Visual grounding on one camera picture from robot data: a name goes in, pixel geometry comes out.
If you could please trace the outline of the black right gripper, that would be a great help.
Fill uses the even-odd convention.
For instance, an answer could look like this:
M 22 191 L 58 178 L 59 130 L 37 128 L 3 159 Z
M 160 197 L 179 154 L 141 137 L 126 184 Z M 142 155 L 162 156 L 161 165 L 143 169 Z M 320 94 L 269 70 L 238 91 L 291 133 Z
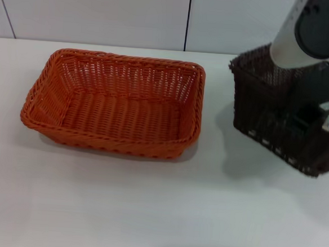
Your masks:
M 312 125 L 323 117 L 323 114 L 320 107 L 305 105 L 292 116 L 291 127 L 298 134 L 306 134 Z

